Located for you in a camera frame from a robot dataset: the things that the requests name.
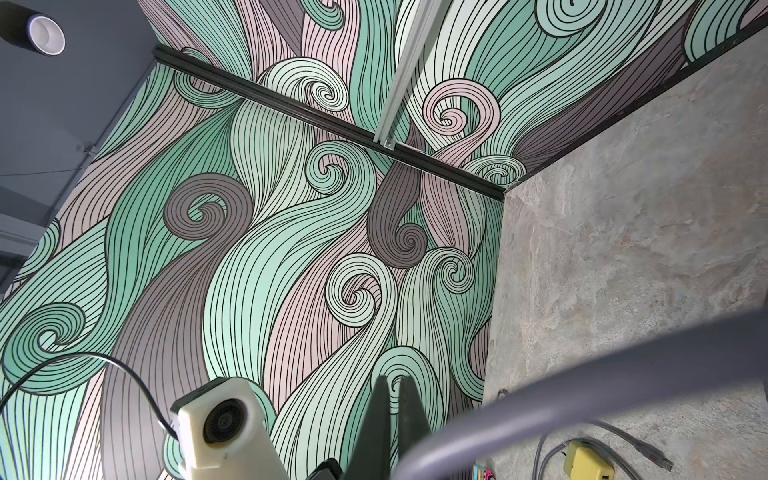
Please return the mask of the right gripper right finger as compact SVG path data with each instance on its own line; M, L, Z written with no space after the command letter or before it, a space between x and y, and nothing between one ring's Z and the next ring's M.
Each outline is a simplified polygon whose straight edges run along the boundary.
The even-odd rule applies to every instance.
M402 377L398 397L398 461L431 434L417 385L412 377Z

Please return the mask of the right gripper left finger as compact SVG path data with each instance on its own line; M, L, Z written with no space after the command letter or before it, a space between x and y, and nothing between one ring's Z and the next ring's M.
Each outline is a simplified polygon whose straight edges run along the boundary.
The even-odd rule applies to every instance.
M376 379L344 479L385 480L390 477L391 414L389 384Z

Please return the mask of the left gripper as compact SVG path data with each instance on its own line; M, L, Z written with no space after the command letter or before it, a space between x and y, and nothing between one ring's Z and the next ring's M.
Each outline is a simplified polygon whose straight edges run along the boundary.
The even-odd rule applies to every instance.
M329 458L319 464L307 477L307 480L341 480L343 470L338 461Z

